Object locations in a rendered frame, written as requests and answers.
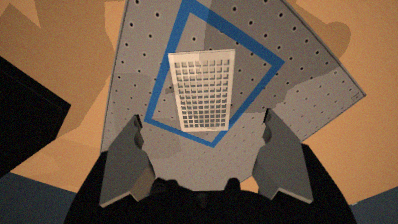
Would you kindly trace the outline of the blue rectangular tape outline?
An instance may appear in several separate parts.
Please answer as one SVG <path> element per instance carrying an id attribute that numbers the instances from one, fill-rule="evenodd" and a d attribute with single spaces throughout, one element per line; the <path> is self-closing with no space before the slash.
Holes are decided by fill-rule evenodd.
<path id="1" fill-rule="evenodd" d="M 181 130 L 152 119 L 160 93 L 162 91 L 166 76 L 170 68 L 168 55 L 169 53 L 175 53 L 190 12 L 272 65 L 272 67 L 268 70 L 265 76 L 251 92 L 251 94 L 247 97 L 247 99 L 243 102 L 243 104 L 229 120 L 228 130 L 220 131 L 220 133 L 212 142 L 206 141 L 204 139 L 201 139 L 199 137 L 196 137 L 194 135 L 183 132 Z M 269 81 L 273 78 L 273 76 L 278 72 L 278 70 L 282 67 L 284 63 L 284 60 L 279 58 L 262 44 L 254 40 L 252 37 L 244 33 L 242 30 L 240 30 L 203 4 L 199 3 L 196 0 L 182 0 L 155 81 L 155 85 L 145 114 L 144 122 L 214 148 L 218 144 L 218 142 L 224 137 L 224 135 L 229 131 L 229 129 L 235 124 L 235 122 L 240 118 L 240 116 L 245 112 L 245 110 L 250 106 L 250 104 L 255 100 L 255 98 L 260 94 L 260 92 L 269 83 Z"/>

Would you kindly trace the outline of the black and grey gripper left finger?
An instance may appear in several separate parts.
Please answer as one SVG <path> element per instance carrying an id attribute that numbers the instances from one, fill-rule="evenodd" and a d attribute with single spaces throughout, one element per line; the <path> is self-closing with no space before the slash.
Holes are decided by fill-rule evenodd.
<path id="1" fill-rule="evenodd" d="M 142 124 L 134 115 L 102 152 L 77 192 L 63 224 L 114 224 L 149 195 L 156 175 L 142 149 Z"/>

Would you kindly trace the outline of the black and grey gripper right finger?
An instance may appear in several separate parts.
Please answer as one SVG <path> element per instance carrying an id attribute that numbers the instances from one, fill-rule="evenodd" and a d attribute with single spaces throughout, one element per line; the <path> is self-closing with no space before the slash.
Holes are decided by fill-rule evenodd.
<path id="1" fill-rule="evenodd" d="M 267 108 L 266 127 L 252 176 L 258 194 L 273 200 L 299 224 L 357 224 L 342 192 L 311 148 Z"/>

